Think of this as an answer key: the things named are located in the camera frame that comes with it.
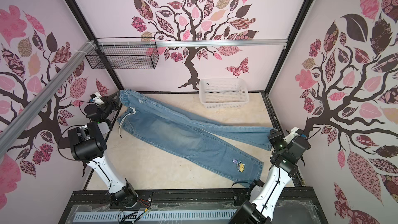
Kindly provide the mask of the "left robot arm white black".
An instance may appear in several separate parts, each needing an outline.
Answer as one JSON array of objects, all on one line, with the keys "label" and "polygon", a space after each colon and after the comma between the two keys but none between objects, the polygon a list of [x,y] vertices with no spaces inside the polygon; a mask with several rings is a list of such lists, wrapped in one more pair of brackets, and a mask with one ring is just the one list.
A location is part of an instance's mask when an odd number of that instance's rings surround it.
[{"label": "left robot arm white black", "polygon": [[102,96],[91,95],[84,113],[88,123],[67,131],[70,152],[74,160],[91,167],[106,184],[114,207],[133,207],[138,195],[127,179],[121,177],[107,157],[107,137],[113,130],[109,115],[120,110],[120,93]]}]

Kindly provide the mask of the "blue denim long pants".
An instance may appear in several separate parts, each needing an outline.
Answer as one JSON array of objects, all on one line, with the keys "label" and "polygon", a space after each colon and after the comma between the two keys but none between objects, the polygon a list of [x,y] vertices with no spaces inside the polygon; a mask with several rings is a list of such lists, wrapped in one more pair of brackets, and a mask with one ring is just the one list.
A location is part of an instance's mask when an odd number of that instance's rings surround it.
[{"label": "blue denim long pants", "polygon": [[196,181],[193,187],[221,188],[223,179],[245,184],[267,178],[267,163],[232,142],[269,152],[271,127],[219,122],[133,90],[120,91],[120,100],[127,108],[118,118],[123,131],[197,166],[189,175]]}]

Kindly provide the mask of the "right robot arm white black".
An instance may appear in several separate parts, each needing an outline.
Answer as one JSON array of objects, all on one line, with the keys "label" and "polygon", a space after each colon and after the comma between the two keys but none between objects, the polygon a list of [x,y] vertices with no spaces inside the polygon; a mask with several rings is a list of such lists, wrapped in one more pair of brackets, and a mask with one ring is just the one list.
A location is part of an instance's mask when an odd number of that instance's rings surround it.
[{"label": "right robot arm white black", "polygon": [[250,199],[235,211],[230,224],[270,224],[283,189],[298,172],[297,162],[311,148],[307,135],[297,127],[288,135],[272,130],[268,139],[273,150],[267,179],[254,181]]}]

